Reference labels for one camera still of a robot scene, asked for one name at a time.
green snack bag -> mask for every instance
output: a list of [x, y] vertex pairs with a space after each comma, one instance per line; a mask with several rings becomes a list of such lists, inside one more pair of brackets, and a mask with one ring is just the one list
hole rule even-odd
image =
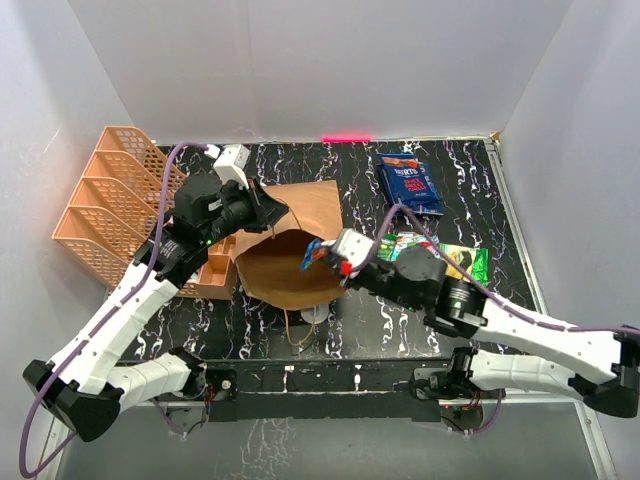
[[485, 287], [489, 283], [489, 250], [476, 249], [476, 258], [471, 267], [471, 276]]
[[[482, 285], [489, 283], [489, 250], [444, 243], [440, 245], [440, 248]], [[447, 275], [462, 278], [462, 275], [451, 265], [447, 267]]]
[[378, 248], [378, 258], [382, 260], [391, 261], [391, 257], [393, 257], [393, 250], [396, 245], [396, 236], [387, 233], [384, 237], [382, 237], [382, 242], [380, 243], [380, 248]]

black bracket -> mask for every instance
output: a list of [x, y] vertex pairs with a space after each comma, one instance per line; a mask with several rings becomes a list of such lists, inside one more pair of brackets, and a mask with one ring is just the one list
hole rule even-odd
[[620, 363], [611, 365], [616, 378], [596, 385], [580, 375], [569, 380], [569, 386], [582, 395], [585, 405], [613, 417], [633, 418], [638, 414], [640, 400], [640, 330], [638, 334], [616, 333], [620, 342]]

blue chip bag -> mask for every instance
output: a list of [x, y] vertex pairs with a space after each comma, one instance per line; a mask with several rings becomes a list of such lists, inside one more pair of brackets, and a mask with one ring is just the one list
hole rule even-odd
[[440, 201], [429, 167], [418, 162], [413, 154], [381, 153], [378, 156], [390, 189], [402, 203], [413, 208]]
[[[395, 205], [396, 203], [400, 203], [400, 199], [394, 192], [391, 190], [391, 186], [389, 185], [389, 179], [387, 177], [387, 173], [382, 168], [381, 165], [378, 165], [378, 175], [380, 175], [380, 184], [382, 185], [382, 190], [389, 200], [391, 205]], [[444, 214], [444, 208], [442, 207], [441, 202], [435, 203], [417, 203], [416, 205], [407, 205], [415, 215], [442, 215]], [[402, 211], [398, 210], [396, 212], [397, 216], [403, 215]]]

snack package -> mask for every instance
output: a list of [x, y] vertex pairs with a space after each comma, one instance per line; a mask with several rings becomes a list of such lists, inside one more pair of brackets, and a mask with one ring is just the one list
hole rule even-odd
[[391, 189], [406, 205], [440, 201], [428, 165], [411, 153], [380, 154], [380, 166], [387, 173]]
[[[440, 248], [482, 285], [489, 283], [489, 250], [446, 243], [440, 244]], [[462, 278], [460, 272], [451, 265], [447, 266], [447, 275]]]
[[443, 214], [429, 165], [419, 162], [412, 153], [385, 153], [378, 156], [378, 175], [389, 203], [404, 203], [416, 215]]
[[378, 248], [378, 258], [391, 261], [395, 245], [396, 236], [391, 233], [387, 233], [384, 237], [382, 237], [380, 248]]
[[[439, 242], [437, 244], [445, 254], [469, 272], [474, 279], [485, 286], [489, 283], [489, 250]], [[423, 235], [414, 232], [400, 232], [396, 235], [387, 234], [383, 239], [383, 245], [380, 245], [378, 257], [384, 260], [395, 261], [402, 250], [413, 245], [422, 245], [429, 249], [433, 255], [438, 256], [432, 243]], [[446, 274], [454, 278], [462, 278], [462, 275], [450, 265], [447, 266]]]
[[[400, 203], [400, 198], [393, 193], [391, 187], [389, 186], [389, 177], [387, 172], [382, 168], [381, 165], [378, 165], [378, 175], [380, 176], [380, 183], [382, 185], [382, 189], [384, 191], [387, 200], [391, 205], [395, 205], [396, 203]], [[435, 203], [418, 203], [416, 205], [407, 205], [411, 208], [411, 211], [415, 215], [442, 215], [444, 213], [444, 209], [442, 208], [442, 204], [440, 202]], [[401, 211], [398, 211], [396, 215], [402, 215]]]

metal frame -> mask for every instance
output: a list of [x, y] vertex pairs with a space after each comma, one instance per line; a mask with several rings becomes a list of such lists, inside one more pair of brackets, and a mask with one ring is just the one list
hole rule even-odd
[[[525, 272], [525, 276], [527, 278], [527, 283], [529, 288], [533, 293], [533, 300], [536, 306], [536, 309], [544, 314], [547, 314], [548, 310], [544, 301], [544, 297], [542, 295], [542, 291], [540, 289], [538, 280], [533, 270], [533, 266], [531, 265], [531, 260], [529, 257], [529, 253], [527, 251], [526, 244], [524, 242], [524, 237], [522, 235], [522, 230], [520, 229], [520, 224], [518, 223], [515, 210], [513, 208], [513, 203], [511, 202], [511, 197], [509, 195], [509, 191], [507, 189], [506, 180], [504, 177], [504, 172], [502, 168], [502, 160], [500, 158], [500, 153], [498, 150], [497, 144], [487, 136], [481, 135], [472, 135], [465, 137], [446, 137], [446, 136], [435, 136], [435, 137], [418, 137], [412, 139], [389, 139], [389, 140], [379, 140], [379, 141], [416, 141], [416, 140], [425, 140], [425, 141], [433, 141], [433, 140], [483, 140], [485, 143], [486, 151], [489, 156], [489, 161], [491, 165], [491, 169], [495, 175], [498, 190], [500, 192], [500, 197], [502, 203], [505, 208], [505, 212], [507, 214], [507, 220], [512, 229], [512, 233], [514, 236], [514, 240], [516, 243], [516, 247], [518, 249], [518, 254], [522, 261], [522, 266]], [[105, 292], [105, 299], [107, 298], [109, 292]], [[353, 363], [363, 363], [364, 361], [354, 361]], [[221, 365], [223, 362], [215, 362], [216, 366]], [[483, 400], [487, 403], [493, 403], [495, 400], [486, 399]], [[576, 401], [574, 399], [552, 395], [544, 392], [523, 392], [521, 390], [507, 390], [507, 396], [503, 400], [505, 404], [518, 404], [518, 403], [566, 403], [571, 402], [574, 404], [576, 408], [576, 414], [578, 415], [578, 419], [580, 421], [580, 425], [582, 427], [582, 431], [584, 434], [585, 441], [587, 443], [587, 448], [589, 450], [594, 468], [596, 470], [596, 474], [599, 479], [602, 480], [616, 480], [617, 474], [615, 473], [615, 468], [613, 465], [613, 461], [611, 459], [611, 455], [606, 445], [606, 441], [602, 434], [602, 429], [600, 428], [600, 423], [596, 416], [596, 413], [586, 407], [582, 402]], [[464, 405], [467, 404], [467, 400], [447, 400], [441, 401], [442, 405]], [[154, 406], [151, 402], [143, 402], [137, 405], [138, 407], [151, 407]], [[175, 401], [171, 400], [167, 402], [167, 406], [172, 408], [185, 408], [185, 407], [193, 407], [193, 408], [201, 408], [201, 402], [194, 401]], [[50, 455], [51, 452], [69, 435], [70, 430], [62, 424], [57, 419], [52, 419], [52, 424], [49, 432], [49, 436], [47, 438], [47, 442], [44, 446], [43, 458]], [[38, 475], [39, 480], [55, 480], [60, 463], [61, 463], [62, 455], [59, 455], [51, 465], [45, 469], [40, 475]]]

